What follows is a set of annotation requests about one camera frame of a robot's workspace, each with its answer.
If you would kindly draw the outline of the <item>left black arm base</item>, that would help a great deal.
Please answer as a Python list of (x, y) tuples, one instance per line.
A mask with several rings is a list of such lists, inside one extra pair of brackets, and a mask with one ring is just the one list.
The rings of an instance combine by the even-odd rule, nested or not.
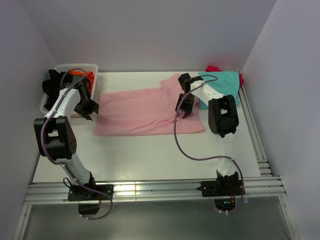
[(98, 184), (94, 191), (84, 189), (79, 185), (69, 187), (68, 202), (78, 202), (78, 212), (82, 215), (95, 215), (100, 210), (101, 201), (113, 198), (113, 184)]

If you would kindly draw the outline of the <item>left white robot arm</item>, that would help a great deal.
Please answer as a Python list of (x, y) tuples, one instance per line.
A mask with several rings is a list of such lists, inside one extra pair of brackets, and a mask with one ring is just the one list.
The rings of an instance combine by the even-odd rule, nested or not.
[(87, 78), (73, 76), (72, 82), (61, 79), (59, 95), (43, 118), (33, 122), (40, 155), (60, 166), (68, 175), (72, 187), (80, 187), (79, 194), (86, 200), (96, 197), (98, 188), (92, 173), (77, 155), (77, 140), (70, 124), (73, 112), (91, 121), (99, 113), (99, 104), (91, 99)]

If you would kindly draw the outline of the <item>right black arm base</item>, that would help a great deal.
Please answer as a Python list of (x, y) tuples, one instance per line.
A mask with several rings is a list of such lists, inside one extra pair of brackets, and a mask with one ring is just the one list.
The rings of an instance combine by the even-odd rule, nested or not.
[(202, 197), (213, 197), (214, 207), (220, 214), (234, 212), (245, 196), (245, 188), (241, 180), (225, 182), (223, 180), (201, 181), (196, 188)]

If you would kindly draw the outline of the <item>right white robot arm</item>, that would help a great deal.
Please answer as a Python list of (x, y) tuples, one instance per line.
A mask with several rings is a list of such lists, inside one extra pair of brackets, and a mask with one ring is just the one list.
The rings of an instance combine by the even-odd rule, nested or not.
[[(229, 94), (224, 95), (210, 86), (210, 83), (217, 81), (214, 75), (203, 74), (191, 77), (189, 73), (184, 73), (178, 78), (183, 93), (179, 95), (173, 120), (173, 135), (177, 148), (190, 160), (201, 162), (217, 160), (217, 183), (216, 189), (222, 195), (229, 194), (236, 183), (243, 184), (243, 174), (234, 160), (233, 141), (239, 117), (235, 98)], [(183, 112), (185, 119), (193, 112), (195, 98), (203, 101), (208, 107), (208, 126), (210, 131), (220, 137), (221, 155), (195, 158), (189, 156), (181, 148), (177, 137), (177, 118)]]

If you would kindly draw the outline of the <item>pink t shirt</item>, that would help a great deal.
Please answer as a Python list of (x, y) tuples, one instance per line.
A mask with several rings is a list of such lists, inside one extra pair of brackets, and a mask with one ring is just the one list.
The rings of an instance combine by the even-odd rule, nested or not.
[(94, 134), (96, 136), (151, 136), (193, 134), (205, 127), (200, 121), (199, 103), (183, 117), (175, 109), (183, 90), (180, 74), (161, 80), (156, 88), (102, 93)]

